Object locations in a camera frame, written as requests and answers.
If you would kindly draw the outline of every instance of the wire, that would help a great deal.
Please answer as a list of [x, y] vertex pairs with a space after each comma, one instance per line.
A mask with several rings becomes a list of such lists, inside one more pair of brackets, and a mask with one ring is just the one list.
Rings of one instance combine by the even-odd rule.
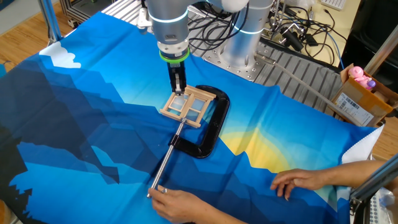
[[313, 25], [316, 25], [316, 26], [318, 26], [318, 27], [323, 27], [323, 28], [325, 28], [325, 26], [327, 27], [327, 28], [329, 28], [331, 31], [333, 31], [334, 33], [336, 33], [337, 35], [339, 35], [341, 38], [343, 38], [346, 42], [347, 42], [347, 38], [345, 38], [343, 35], [341, 35], [340, 33], [338, 33], [336, 30], [334, 30], [334, 28], [332, 28], [332, 27], [330, 27], [330, 25], [328, 25], [328, 24], [323, 24], [323, 23], [321, 23], [321, 22], [316, 22], [316, 21], [311, 21], [312, 23], [313, 23]]
[[302, 7], [286, 6], [286, 8], [288, 8], [288, 9], [301, 9], [301, 10], [305, 11], [305, 13], [307, 14], [307, 19], [310, 18], [310, 15], [308, 14], [308, 11], [306, 9], [302, 8]]
[[308, 89], [310, 92], [315, 94], [319, 99], [323, 100], [327, 105], [329, 105], [331, 108], [333, 108], [335, 111], [341, 113], [344, 115], [346, 118], [348, 118], [353, 124], [357, 126], [362, 126], [354, 117], [352, 117], [350, 114], [348, 114], [346, 111], [343, 111], [340, 109], [338, 106], [336, 106], [334, 103], [332, 103], [328, 98], [324, 97], [321, 93], [313, 89], [310, 85], [306, 84], [303, 80], [299, 79], [299, 77], [295, 76], [291, 71], [287, 70], [284, 66], [279, 65], [277, 62], [273, 64], [275, 67], [281, 69], [284, 73], [286, 73], [288, 76], [290, 76], [292, 79], [296, 80], [299, 84], [303, 85], [306, 89]]
[[141, 0], [141, 7], [144, 9], [147, 9], [147, 6], [145, 5], [145, 0]]
[[[202, 31], [201, 31], [201, 38], [198, 38], [198, 37], [191, 38], [191, 39], [190, 39], [190, 45], [191, 45], [192, 47], [196, 48], [196, 49], [204, 50], [204, 51], [214, 50], [214, 49], [218, 48], [218, 47], [221, 46], [226, 40], [228, 40], [228, 39], [234, 37], [235, 35], [237, 35], [237, 34], [242, 30], [242, 28], [244, 27], [244, 25], [246, 24], [246, 21], [247, 21], [247, 19], [248, 19], [248, 9], [249, 9], [249, 3], [246, 5], [246, 13], [245, 13], [245, 16], [244, 16], [243, 23], [242, 23], [241, 26], [239, 27], [238, 31], [236, 31], [236, 32], [234, 32], [234, 33], [232, 33], [232, 31], [233, 31], [233, 29], [234, 29], [234, 26], [235, 26], [236, 22], [238, 21], [240, 12], [237, 12], [237, 13], [232, 14], [232, 15], [231, 15], [231, 19], [229, 20], [229, 22], [226, 22], [225, 20], [220, 19], [220, 16], [222, 15], [223, 11], [221, 11], [221, 12], [216, 12], [216, 11], [214, 11], [214, 9], [213, 9], [212, 12], [214, 12], [214, 13], [216, 14], [216, 17], [215, 17], [215, 18], [211, 18], [211, 21], [210, 21], [210, 22], [207, 22], [206, 24], [204, 24], [204, 25], [202, 25], [202, 26], [198, 26], [198, 27], [194, 27], [194, 28], [191, 28], [191, 29], [190, 29], [190, 30], [194, 30], [194, 29], [201, 29], [201, 28], [203, 28]], [[205, 18], [201, 18], [200, 21], [202, 22], [202, 21], [204, 21], [205, 19], [209, 19], [207, 15], [206, 15]], [[221, 22], [221, 23], [224, 23], [225, 26], [216, 26], [216, 27], [212, 27], [209, 31], [206, 32], [207, 28], [210, 28], [210, 26], [211, 26], [214, 22]], [[217, 29], [223, 29], [223, 31], [221, 32], [221, 34], [219, 35], [218, 38], [216, 38], [216, 39], [211, 39], [211, 38], [210, 38], [210, 35], [211, 35], [215, 30], [217, 30]], [[206, 45], [209, 45], [210, 48], [208, 48], [208, 49], [203, 49], [203, 48], [200, 48], [199, 46], [195, 46], [195, 45], [192, 44], [192, 41], [193, 41], [193, 40], [200, 40], [200, 41], [204, 42]]]
[[[285, 16], [287, 19], [293, 21], [293, 23], [295, 23], [295, 20], [294, 20], [294, 19], [292, 19], [292, 18], [290, 18], [289, 16], [286, 16], [286, 15], [284, 15], [284, 16]], [[332, 60], [331, 60], [331, 63], [330, 63], [330, 64], [333, 65], [333, 64], [335, 63], [335, 53], [334, 53], [332, 47], [330, 47], [330, 45], [326, 44], [326, 38], [328, 37], [328, 34], [329, 34], [328, 31], [327, 31], [327, 28], [329, 28], [329, 27], [328, 27], [327, 25], [326, 25], [325, 27], [326, 27], [326, 28], [320, 26], [320, 28], [317, 29], [317, 30], [312, 34], [312, 37], [313, 37], [314, 35], [318, 35], [318, 34], [321, 34], [322, 32], [325, 32], [325, 38], [323, 39], [323, 43], [318, 43], [318, 45], [322, 45], [322, 47], [321, 47], [321, 49], [320, 49], [315, 55], [311, 55], [311, 54], [308, 52], [308, 49], [307, 49], [307, 46], [308, 46], [307, 39], [308, 39], [310, 36], [307, 35], [307, 34], [304, 34], [304, 36], [305, 36], [306, 38], [302, 39], [302, 42], [303, 42], [303, 44], [305, 44], [305, 46], [304, 46], [305, 52], [307, 53], [308, 56], [310, 56], [310, 57], [312, 57], [312, 58], [314, 58], [314, 57], [316, 57], [318, 54], [320, 54], [320, 52], [323, 50], [324, 46], [329, 47], [329, 49], [331, 50], [331, 54], [332, 54]]]
[[335, 19], [333, 18], [333, 16], [331, 16], [330, 12], [327, 9], [323, 9], [323, 10], [324, 10], [325, 13], [329, 14], [330, 18], [333, 21], [333, 25], [331, 26], [331, 28], [332, 29], [335, 28], [335, 24], [336, 24]]
[[338, 58], [340, 59], [340, 65], [341, 65], [341, 68], [344, 69], [343, 60], [341, 59], [341, 54], [340, 54], [340, 51], [338, 50], [338, 45], [337, 45], [335, 39], [334, 39], [329, 33], [327, 33], [327, 34], [329, 35], [329, 37], [331, 38], [331, 40], [332, 40], [332, 41], [335, 43], [335, 45], [336, 45]]

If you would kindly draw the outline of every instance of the wooden frame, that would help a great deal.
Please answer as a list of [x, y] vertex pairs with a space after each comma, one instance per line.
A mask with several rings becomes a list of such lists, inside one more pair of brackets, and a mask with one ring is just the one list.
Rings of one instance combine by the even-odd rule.
[[[182, 118], [186, 118], [188, 125], [194, 128], [200, 128], [200, 121], [203, 115], [205, 115], [205, 112], [207, 110], [207, 107], [209, 107], [210, 102], [212, 102], [216, 98], [216, 95], [192, 86], [187, 86], [185, 87], [183, 104], [175, 102], [175, 99], [177, 97], [178, 96], [175, 93], [172, 93], [166, 105], [164, 105], [163, 109], [160, 109], [160, 112], [164, 116], [175, 119], [177, 121], [181, 121]], [[203, 102], [200, 110], [193, 108], [195, 100]], [[189, 112], [191, 112], [191, 114], [197, 114], [196, 119], [190, 119], [190, 116], [195, 115], [189, 115]]]

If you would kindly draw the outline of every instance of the white cloud print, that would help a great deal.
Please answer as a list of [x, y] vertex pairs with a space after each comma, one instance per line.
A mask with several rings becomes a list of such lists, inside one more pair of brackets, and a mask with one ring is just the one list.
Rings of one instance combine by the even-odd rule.
[[68, 53], [68, 51], [61, 46], [59, 41], [41, 50], [39, 55], [50, 56], [54, 67], [81, 68], [80, 63], [73, 61], [76, 56], [72, 53]]

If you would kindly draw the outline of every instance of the blue cloth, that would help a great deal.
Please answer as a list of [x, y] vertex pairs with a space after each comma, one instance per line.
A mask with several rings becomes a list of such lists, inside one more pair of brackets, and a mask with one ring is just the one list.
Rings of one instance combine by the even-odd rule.
[[[175, 151], [162, 185], [248, 223], [349, 223], [348, 201], [333, 187], [294, 189], [289, 202], [269, 187], [282, 170], [337, 166], [373, 128], [201, 58], [185, 66], [189, 85], [223, 90], [231, 107], [213, 153]], [[0, 199], [26, 224], [168, 223], [146, 193], [178, 126], [159, 113], [169, 96], [154, 36], [96, 14], [0, 78]], [[210, 116], [183, 137], [200, 141]]]
[[3, 64], [0, 64], [0, 77], [2, 77], [3, 75], [5, 75], [6, 72], [6, 68]]

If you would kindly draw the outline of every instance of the metal bar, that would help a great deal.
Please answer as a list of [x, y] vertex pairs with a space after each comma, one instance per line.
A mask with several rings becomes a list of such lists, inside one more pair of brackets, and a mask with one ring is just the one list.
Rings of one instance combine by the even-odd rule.
[[307, 91], [311, 91], [313, 94], [315, 94], [319, 99], [323, 100], [327, 105], [332, 107], [335, 111], [338, 111], [340, 114], [343, 114], [349, 121], [351, 121], [353, 124], [357, 126], [362, 126], [361, 123], [359, 123], [355, 118], [353, 118], [350, 114], [347, 112], [343, 111], [340, 109], [338, 106], [336, 106], [334, 103], [332, 103], [329, 99], [324, 97], [322, 94], [314, 90], [310, 85], [306, 84], [304, 81], [301, 79], [297, 78], [292, 72], [288, 71], [285, 67], [279, 65], [275, 60], [271, 58], [267, 58], [265, 55], [261, 54], [260, 52], [256, 52], [257, 58], [260, 60], [264, 60], [267, 63], [270, 63], [271, 65], [281, 69], [283, 72], [288, 74], [290, 77], [292, 77], [294, 80], [296, 80], [299, 84], [303, 85], [304, 88], [307, 89]]
[[374, 75], [377, 69], [380, 67], [381, 63], [385, 61], [388, 55], [394, 50], [398, 45], [398, 25], [391, 32], [390, 36], [383, 43], [380, 49], [373, 56], [371, 61], [366, 65], [364, 71], [369, 75]]
[[[187, 122], [187, 119], [182, 118], [180, 126], [178, 127], [177, 132], [175, 133], [176, 135], [179, 136], [181, 134], [181, 131], [182, 131], [182, 128], [184, 127], [185, 122]], [[151, 186], [152, 189], [156, 189], [157, 185], [159, 184], [160, 178], [162, 177], [164, 170], [166, 169], [166, 165], [172, 156], [173, 150], [174, 150], [174, 146], [170, 145], [169, 150], [167, 150], [166, 155], [163, 158], [162, 164], [160, 165], [159, 170], [156, 173], [154, 182], [152, 183], [152, 186]]]
[[363, 184], [354, 189], [350, 195], [351, 200], [363, 202], [381, 187], [385, 186], [398, 176], [398, 154], [389, 159], [378, 168]]
[[57, 17], [55, 16], [54, 8], [52, 7], [51, 0], [38, 0], [39, 6], [42, 11], [44, 21], [49, 31], [49, 45], [62, 40], [60, 28], [58, 26]]

